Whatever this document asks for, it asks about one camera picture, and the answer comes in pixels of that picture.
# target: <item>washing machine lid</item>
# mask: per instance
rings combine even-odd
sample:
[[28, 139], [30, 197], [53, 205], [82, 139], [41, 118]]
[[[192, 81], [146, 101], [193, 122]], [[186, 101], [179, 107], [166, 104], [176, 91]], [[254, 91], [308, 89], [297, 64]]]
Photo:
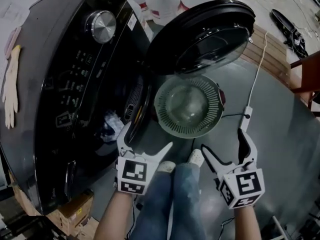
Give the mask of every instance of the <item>washing machine lid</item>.
[[255, 14], [245, 3], [215, 0], [195, 6], [156, 35], [146, 62], [158, 75], [202, 74], [237, 59], [254, 31]]

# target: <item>blue jeans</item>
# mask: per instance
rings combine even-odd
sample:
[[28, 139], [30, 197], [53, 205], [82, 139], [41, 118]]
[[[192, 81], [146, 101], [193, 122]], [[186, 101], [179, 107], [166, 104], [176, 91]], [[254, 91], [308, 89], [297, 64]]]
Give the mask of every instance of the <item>blue jeans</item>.
[[170, 240], [205, 240], [200, 218], [200, 168], [193, 163], [176, 166], [173, 173], [157, 171], [129, 240], [167, 240], [173, 202]]

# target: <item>concrete floor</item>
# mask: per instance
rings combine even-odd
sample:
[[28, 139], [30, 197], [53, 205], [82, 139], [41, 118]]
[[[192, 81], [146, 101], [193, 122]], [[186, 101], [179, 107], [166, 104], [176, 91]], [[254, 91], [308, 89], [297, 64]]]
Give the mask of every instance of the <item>concrete floor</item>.
[[[310, 30], [304, 15], [292, 0], [239, 0], [248, 4], [255, 12], [256, 23], [266, 29], [281, 41], [285, 41], [283, 34], [269, 16], [271, 9], [282, 12], [296, 26], [306, 41], [306, 50], [312, 54], [320, 50], [315, 34], [311, 37], [304, 28]], [[318, 23], [314, 20], [314, 13], [318, 6], [312, 0], [295, 0], [305, 13], [313, 30], [318, 31]], [[288, 49], [287, 61], [292, 63], [298, 57]], [[215, 70], [210, 77], [218, 82], [226, 94], [225, 114], [240, 113], [246, 104], [248, 93], [255, 74], [255, 66], [237, 60], [235, 63]], [[301, 69], [295, 73], [301, 76]], [[288, 226], [289, 233], [293, 236], [308, 218], [308, 212], [313, 207], [313, 202], [320, 195], [318, 183], [320, 164], [320, 123], [311, 115], [308, 109], [294, 95], [280, 84], [276, 79], [262, 70], [257, 79], [256, 89], [252, 96], [254, 115], [248, 128], [258, 149], [258, 167], [264, 172], [266, 194], [256, 206], [256, 213], [260, 227], [266, 225], [272, 215], [276, 215], [282, 225]], [[238, 141], [236, 129], [240, 118], [229, 117], [220, 122], [208, 135], [195, 141], [194, 147], [201, 143], [210, 146], [212, 150], [221, 154], [225, 161], [236, 161]], [[153, 154], [152, 149], [159, 147], [150, 146], [155, 132], [158, 132], [157, 146], [174, 141], [174, 154], [177, 159], [181, 154], [190, 150], [191, 142], [181, 141], [166, 134], [154, 122], [152, 130], [144, 134], [144, 142], [149, 143], [143, 147], [148, 154]], [[112, 196], [112, 183], [116, 172], [110, 170], [98, 180], [92, 189], [95, 194], [92, 216], [100, 220]], [[233, 214], [228, 210], [215, 189], [213, 175], [208, 166], [204, 164], [200, 175], [201, 216], [207, 232], [208, 240], [215, 240], [221, 230], [223, 220]], [[234, 239], [234, 224], [229, 224], [223, 234], [224, 240]]]

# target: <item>beige glove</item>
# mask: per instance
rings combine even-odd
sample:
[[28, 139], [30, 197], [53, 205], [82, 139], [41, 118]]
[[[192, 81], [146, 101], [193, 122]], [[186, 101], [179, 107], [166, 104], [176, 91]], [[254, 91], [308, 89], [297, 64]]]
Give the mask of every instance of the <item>beige glove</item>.
[[11, 60], [5, 73], [5, 83], [3, 87], [2, 102], [4, 102], [5, 126], [15, 127], [15, 112], [18, 112], [17, 76], [19, 55], [21, 46], [17, 45], [11, 51]]

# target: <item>cardboard box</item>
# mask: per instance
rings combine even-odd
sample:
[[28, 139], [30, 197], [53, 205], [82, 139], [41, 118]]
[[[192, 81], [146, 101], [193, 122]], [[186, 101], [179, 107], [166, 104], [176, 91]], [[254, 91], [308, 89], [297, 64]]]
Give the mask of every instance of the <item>cardboard box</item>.
[[[10, 174], [14, 197], [21, 205], [23, 210], [29, 216], [41, 216], [35, 209], [26, 194], [14, 184], [12, 175]], [[70, 202], [54, 210], [46, 217], [67, 236], [71, 235], [76, 227], [83, 222], [89, 215], [91, 205], [94, 199], [94, 193], [86, 190]]]
[[91, 217], [85, 225], [80, 224], [77, 227], [78, 232], [76, 232], [76, 234], [73, 234], [73, 236], [75, 236], [78, 240], [93, 240], [98, 225], [99, 221]]
[[47, 217], [58, 229], [69, 236], [88, 217], [93, 199], [93, 192], [87, 190], [48, 214]]

